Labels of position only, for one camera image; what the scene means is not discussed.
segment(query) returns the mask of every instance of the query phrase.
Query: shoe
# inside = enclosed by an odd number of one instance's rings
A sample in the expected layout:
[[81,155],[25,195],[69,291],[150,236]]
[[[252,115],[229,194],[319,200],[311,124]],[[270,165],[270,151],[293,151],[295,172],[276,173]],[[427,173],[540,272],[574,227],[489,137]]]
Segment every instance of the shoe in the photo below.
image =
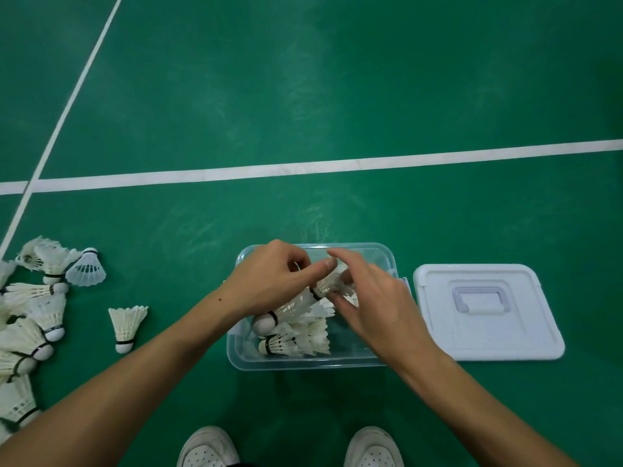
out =
[[177,467],[226,467],[240,462],[231,438],[221,428],[208,426],[195,431],[177,459]]
[[391,436],[376,426],[368,426],[351,439],[344,467],[404,467],[404,463]]

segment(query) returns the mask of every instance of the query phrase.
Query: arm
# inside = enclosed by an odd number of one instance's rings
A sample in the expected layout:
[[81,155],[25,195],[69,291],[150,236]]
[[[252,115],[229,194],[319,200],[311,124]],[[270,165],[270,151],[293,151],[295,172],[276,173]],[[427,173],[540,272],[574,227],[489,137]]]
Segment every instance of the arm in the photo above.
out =
[[502,405],[432,340],[409,290],[361,255],[329,253],[346,264],[359,308],[330,296],[354,332],[450,427],[482,466],[576,466]]
[[281,241],[261,246],[182,319],[4,443],[0,465],[118,463],[167,394],[231,326],[287,303],[335,266],[335,259],[312,265],[305,251]]

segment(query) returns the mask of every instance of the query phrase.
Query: person's right arm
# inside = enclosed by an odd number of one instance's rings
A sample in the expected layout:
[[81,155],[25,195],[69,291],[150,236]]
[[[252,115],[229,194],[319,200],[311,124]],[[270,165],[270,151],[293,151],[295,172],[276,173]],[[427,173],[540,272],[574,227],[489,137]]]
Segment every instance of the person's right arm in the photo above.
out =
[[432,340],[404,284],[356,252],[329,250],[344,261],[359,308],[330,299],[370,348],[450,427],[482,466],[577,466],[480,386]]

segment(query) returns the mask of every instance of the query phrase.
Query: green floor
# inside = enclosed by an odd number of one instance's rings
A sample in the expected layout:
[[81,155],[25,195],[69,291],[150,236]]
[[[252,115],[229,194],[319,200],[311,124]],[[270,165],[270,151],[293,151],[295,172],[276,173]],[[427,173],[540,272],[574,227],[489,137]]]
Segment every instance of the green floor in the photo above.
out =
[[[2,0],[0,181],[29,180],[115,0]],[[42,178],[623,138],[623,0],[123,0]],[[3,235],[20,196],[0,196]],[[463,366],[582,465],[621,465],[623,152],[36,193],[35,236],[98,247],[67,337],[34,376],[50,407],[118,359],[106,308],[145,342],[249,244],[380,242],[424,263],[522,263],[566,352]],[[16,280],[39,275],[21,269]],[[220,340],[122,465],[174,465],[217,424],[244,460],[341,465],[379,425],[407,465],[474,464],[389,369],[239,372]]]

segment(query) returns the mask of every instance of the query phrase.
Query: shoe ventilation hole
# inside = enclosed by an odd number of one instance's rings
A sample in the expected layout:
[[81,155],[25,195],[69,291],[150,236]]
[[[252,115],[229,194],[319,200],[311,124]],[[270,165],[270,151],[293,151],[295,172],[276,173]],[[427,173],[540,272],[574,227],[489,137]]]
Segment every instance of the shoe ventilation hole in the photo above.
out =
[[213,448],[199,446],[186,454],[183,467],[225,467],[225,464]]
[[382,446],[370,447],[361,459],[359,467],[395,467],[391,453]]

